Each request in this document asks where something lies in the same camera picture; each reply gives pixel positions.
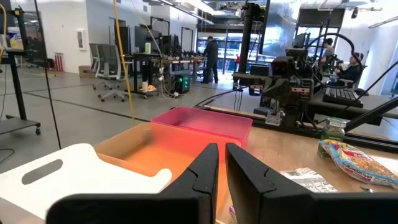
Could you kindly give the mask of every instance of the plastic storage bin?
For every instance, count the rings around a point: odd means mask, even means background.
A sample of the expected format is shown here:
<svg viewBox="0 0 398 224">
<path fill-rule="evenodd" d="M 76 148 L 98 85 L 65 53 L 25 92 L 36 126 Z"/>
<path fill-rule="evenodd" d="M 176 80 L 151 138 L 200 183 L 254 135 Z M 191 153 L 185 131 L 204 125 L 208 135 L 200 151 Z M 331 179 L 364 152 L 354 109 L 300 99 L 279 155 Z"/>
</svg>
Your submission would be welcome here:
<svg viewBox="0 0 398 224">
<path fill-rule="evenodd" d="M 152 118 L 151 122 L 235 139 L 245 147 L 253 120 L 207 110 L 177 107 Z"/>
<path fill-rule="evenodd" d="M 154 176 L 166 168 L 172 181 L 192 163 L 209 143 L 217 143 L 219 151 L 217 213 L 229 198 L 226 178 L 225 144 L 234 139 L 199 133 L 156 123 L 142 123 L 95 146 L 98 157 L 110 164 Z"/>
</svg>

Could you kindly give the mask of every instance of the table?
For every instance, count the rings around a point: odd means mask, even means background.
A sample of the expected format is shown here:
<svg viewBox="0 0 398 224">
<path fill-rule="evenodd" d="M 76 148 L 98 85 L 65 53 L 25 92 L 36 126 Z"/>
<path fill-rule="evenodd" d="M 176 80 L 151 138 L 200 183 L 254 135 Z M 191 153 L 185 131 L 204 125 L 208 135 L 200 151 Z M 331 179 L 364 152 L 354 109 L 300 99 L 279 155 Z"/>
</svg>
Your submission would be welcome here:
<svg viewBox="0 0 398 224">
<path fill-rule="evenodd" d="M 333 116 L 340 110 L 346 108 L 346 105 L 339 105 L 336 103 L 323 102 L 324 91 L 321 91 L 313 96 L 313 99 L 308 104 L 308 115 L 311 119 L 314 119 L 315 114 L 322 114 L 327 116 Z M 363 103 L 363 108 L 357 108 L 354 106 L 349 107 L 344 113 L 340 114 L 338 117 L 343 119 L 352 120 L 370 110 L 382 105 L 389 101 L 388 97 L 369 95 L 363 96 L 360 99 Z M 378 118 L 373 119 L 369 124 L 380 125 L 382 117 L 398 119 L 398 109 L 394 108 L 389 112 L 383 114 Z"/>
<path fill-rule="evenodd" d="M 317 149 L 317 139 L 262 128 L 252 128 L 246 147 L 248 152 L 276 171 L 308 167 L 322 175 L 340 192 L 362 192 L 359 187 L 366 187 L 377 192 L 398 193 L 398 190 L 392 187 L 365 184 L 353 179 L 341 171 L 332 160 L 320 159 Z M 398 174 L 398 154 L 360 149 Z M 228 208 L 231 205 L 231 197 L 228 197 L 223 203 L 223 209 L 218 212 L 217 219 L 229 223 L 231 218 Z"/>
</svg>

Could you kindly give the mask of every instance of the office chair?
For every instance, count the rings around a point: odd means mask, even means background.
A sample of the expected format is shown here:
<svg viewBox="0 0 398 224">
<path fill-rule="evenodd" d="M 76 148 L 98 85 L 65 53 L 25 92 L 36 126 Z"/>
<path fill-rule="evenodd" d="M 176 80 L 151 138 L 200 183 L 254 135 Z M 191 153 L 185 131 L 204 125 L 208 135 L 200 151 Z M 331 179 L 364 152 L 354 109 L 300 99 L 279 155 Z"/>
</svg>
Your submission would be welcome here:
<svg viewBox="0 0 398 224">
<path fill-rule="evenodd" d="M 97 49 L 99 55 L 99 67 L 96 77 L 110 82 L 109 91 L 103 96 L 98 95 L 98 98 L 101 98 L 101 101 L 104 102 L 107 97 L 113 96 L 113 98 L 116 98 L 118 96 L 121 98 L 121 101 L 124 102 L 124 96 L 126 93 L 117 89 L 119 88 L 119 83 L 126 78 L 121 69 L 118 47 L 112 44 L 98 44 Z"/>
<path fill-rule="evenodd" d="M 91 71 L 94 72 L 96 74 L 95 77 L 97 77 L 98 70 L 100 69 L 100 54 L 98 53 L 98 44 L 90 44 L 90 50 L 91 58 L 93 59 L 93 63 L 91 64 Z M 100 82 L 95 83 L 93 85 L 93 89 L 96 90 L 97 86 L 99 85 L 104 85 L 104 87 L 112 89 L 111 84 L 105 79 L 102 79 Z"/>
</svg>

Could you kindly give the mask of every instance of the light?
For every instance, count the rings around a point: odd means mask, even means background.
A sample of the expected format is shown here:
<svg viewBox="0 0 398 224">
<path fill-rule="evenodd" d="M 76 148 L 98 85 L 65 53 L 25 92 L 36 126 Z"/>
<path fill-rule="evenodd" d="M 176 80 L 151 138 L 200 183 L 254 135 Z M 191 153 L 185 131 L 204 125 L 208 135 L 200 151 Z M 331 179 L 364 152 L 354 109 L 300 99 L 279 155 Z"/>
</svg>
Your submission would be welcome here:
<svg viewBox="0 0 398 224">
<path fill-rule="evenodd" d="M 201 0 L 176 0 L 176 2 L 187 2 L 191 4 L 193 7 L 197 7 L 198 9 L 202 10 L 203 12 L 210 13 L 212 15 L 220 15 L 224 14 L 223 12 L 217 12 L 210 6 L 206 5 Z"/>
</svg>

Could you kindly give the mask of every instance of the pole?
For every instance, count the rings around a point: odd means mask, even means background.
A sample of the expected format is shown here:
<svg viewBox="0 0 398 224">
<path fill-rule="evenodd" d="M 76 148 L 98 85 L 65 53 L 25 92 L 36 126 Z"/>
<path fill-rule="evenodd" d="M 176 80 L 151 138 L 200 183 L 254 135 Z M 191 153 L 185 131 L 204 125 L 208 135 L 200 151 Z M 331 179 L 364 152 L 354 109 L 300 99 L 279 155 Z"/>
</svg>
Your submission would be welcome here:
<svg viewBox="0 0 398 224">
<path fill-rule="evenodd" d="M 378 117 L 378 116 L 382 116 L 384 113 L 394 109 L 395 107 L 398 106 L 398 98 L 394 98 L 386 103 L 384 103 L 381 106 L 378 106 L 377 108 L 374 108 L 373 110 L 362 114 L 361 116 L 355 118 L 354 120 L 350 121 L 346 128 L 345 131 L 346 133 L 348 131 L 351 131 L 354 128 L 357 128 L 358 126 L 367 123 L 368 121 Z"/>
<path fill-rule="evenodd" d="M 241 48 L 241 62 L 238 69 L 239 73 L 246 73 L 246 65 L 248 64 L 250 46 L 250 34 L 253 25 L 253 12 L 255 6 L 256 5 L 254 3 L 248 3 L 244 10 L 244 27 Z"/>
</svg>

